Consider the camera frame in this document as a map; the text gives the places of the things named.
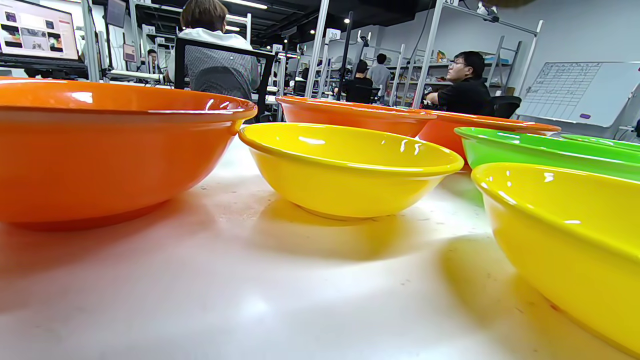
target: green bowl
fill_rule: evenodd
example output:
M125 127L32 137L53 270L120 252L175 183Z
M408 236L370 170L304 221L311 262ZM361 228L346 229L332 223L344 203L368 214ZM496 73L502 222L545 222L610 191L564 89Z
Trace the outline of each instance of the green bowl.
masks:
M640 152L546 136L459 127L472 168L487 163L526 163L640 181Z
M565 135L562 135L562 137L565 139L575 140L579 142L593 143L596 145L609 146L609 147L617 147L619 149L640 151L640 143L621 142L617 140L594 138L592 136L584 136L584 135L565 134Z

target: plastic bowl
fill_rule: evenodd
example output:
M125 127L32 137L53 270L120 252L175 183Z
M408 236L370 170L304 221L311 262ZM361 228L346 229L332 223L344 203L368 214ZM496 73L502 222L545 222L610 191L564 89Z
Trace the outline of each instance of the plastic bowl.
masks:
M560 127L557 126L497 117L447 113L444 111L431 111L430 113L433 114L436 119L429 121L418 137L426 142L437 143L447 149L451 149L465 160L465 150L462 146L462 140L454 132L457 127L483 127L486 129L547 136L561 130Z
M528 163L640 181L640 152L541 135L459 127L472 168L486 163Z
M277 97L288 122L359 127L415 138L435 116L426 110L355 104L306 97Z
M528 164L477 167L472 179L518 272L594 334L640 356L640 183Z
M282 197L339 220L399 213L463 164L441 146L354 127L256 124L239 137Z
M561 136L562 138L567 140L575 140L579 142L593 143L596 145L617 147L619 149L625 149L625 150L640 151L640 143L621 142L617 140L594 138L592 136L584 136L584 135L562 134Z
M0 221L74 230L145 215L211 172L256 112L193 91L0 78Z

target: monitor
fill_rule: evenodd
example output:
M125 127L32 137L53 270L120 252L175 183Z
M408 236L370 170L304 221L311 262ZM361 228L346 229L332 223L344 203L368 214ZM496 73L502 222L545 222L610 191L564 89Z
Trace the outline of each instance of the monitor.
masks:
M129 63L136 62L136 47L129 44L122 44L122 51L124 52L124 61Z
M107 3L107 24L124 29L127 3L122 0L109 0Z
M78 60L71 14L23 0L0 0L3 56Z

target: table surface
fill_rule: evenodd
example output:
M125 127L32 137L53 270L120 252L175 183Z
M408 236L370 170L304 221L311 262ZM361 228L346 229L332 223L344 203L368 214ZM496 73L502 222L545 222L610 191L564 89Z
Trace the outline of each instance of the table surface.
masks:
M517 276L481 201L455 174L398 216L326 220L236 139L146 217L0 227L0 358L630 359Z

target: whiteboard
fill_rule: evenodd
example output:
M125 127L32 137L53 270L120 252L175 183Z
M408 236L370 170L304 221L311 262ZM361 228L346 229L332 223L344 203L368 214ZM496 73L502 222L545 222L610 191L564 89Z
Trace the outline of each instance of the whiteboard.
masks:
M640 63L548 62L518 115L610 127L640 83Z

